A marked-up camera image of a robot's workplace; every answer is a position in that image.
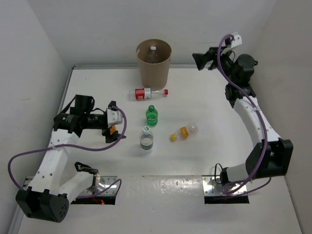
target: bottle cap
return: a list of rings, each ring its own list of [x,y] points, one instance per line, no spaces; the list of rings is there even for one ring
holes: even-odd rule
[[[171,141],[176,141],[176,134],[172,134],[172,135],[170,136],[170,139],[171,139]]]
[[[142,128],[142,132],[143,132],[144,135],[149,134],[150,133],[150,127],[149,126],[144,126]]]
[[[153,112],[153,111],[155,110],[155,106],[150,105],[150,106],[148,107],[148,110],[149,110],[150,112]]]

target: yellow bottle cap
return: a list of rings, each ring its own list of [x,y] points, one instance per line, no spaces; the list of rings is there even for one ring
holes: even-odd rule
[[[172,135],[170,136],[170,139],[171,139],[172,141],[176,141],[176,135],[175,135],[175,134],[172,134]]]

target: standing bottle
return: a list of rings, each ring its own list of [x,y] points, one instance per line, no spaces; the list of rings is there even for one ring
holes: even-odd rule
[[[155,100],[168,95],[168,89],[152,91],[151,88],[133,89],[129,92],[130,100]]]
[[[154,136],[149,126],[142,129],[140,135],[140,146],[143,150],[150,150],[153,147]]]
[[[147,124],[155,126],[158,123],[158,111],[153,105],[150,105],[145,112]]]
[[[150,51],[146,55],[145,62],[147,63],[159,63],[159,57],[156,51],[156,46],[151,46]]]
[[[171,141],[181,141],[185,140],[186,138],[195,136],[196,133],[198,133],[198,127],[194,122],[192,122],[178,129],[170,136],[170,139]]]

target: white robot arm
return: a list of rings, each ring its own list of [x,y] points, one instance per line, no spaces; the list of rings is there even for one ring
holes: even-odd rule
[[[220,47],[220,66],[229,81],[229,84],[225,87],[225,96],[231,107],[242,118],[254,148],[245,163],[222,169],[220,174],[221,183],[225,185],[230,182],[244,181],[251,176],[252,179],[284,176],[287,173],[292,156],[293,144],[290,140],[283,140],[280,137],[259,108],[255,92],[249,84],[250,78],[254,74],[254,66],[258,65],[258,62],[247,54],[240,55],[235,62],[230,59],[232,49],[242,44],[241,36],[238,33],[233,33],[231,38],[225,39],[225,46]],[[218,49],[218,47],[211,47],[205,54],[192,54],[198,70],[202,70],[206,63],[210,61],[212,61],[212,64],[208,70],[218,67]],[[258,114],[262,117],[266,129],[263,129]],[[268,136],[266,149],[263,149],[263,131],[266,131]],[[262,152],[264,152],[263,159],[254,174],[253,170],[257,168],[256,164],[259,162]]]
[[[46,152],[27,190],[19,190],[16,195],[16,201],[27,217],[61,222],[67,214],[69,204],[85,189],[96,187],[98,170],[79,162],[75,163],[76,175],[60,184],[71,150],[71,147],[65,146],[75,145],[83,129],[102,130],[106,142],[112,142],[119,136],[118,131],[110,133],[112,125],[122,123],[121,113],[111,109],[116,107],[116,102],[112,101],[101,115],[91,114],[93,107],[93,97],[76,95],[54,118],[49,142],[52,150]]]

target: white wall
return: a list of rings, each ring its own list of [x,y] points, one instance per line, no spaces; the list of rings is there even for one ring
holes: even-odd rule
[[[227,33],[250,52],[276,0],[28,0],[66,64],[136,63],[137,45],[167,41],[172,63],[193,64]]]
[[[0,31],[0,233],[4,234],[17,205],[7,162],[17,153],[47,145],[68,70],[26,0],[0,1]],[[40,156],[16,159],[13,173],[19,183],[35,172]]]
[[[311,0],[280,0],[253,53],[253,87],[274,128],[294,144],[286,176],[304,233],[311,222]]]

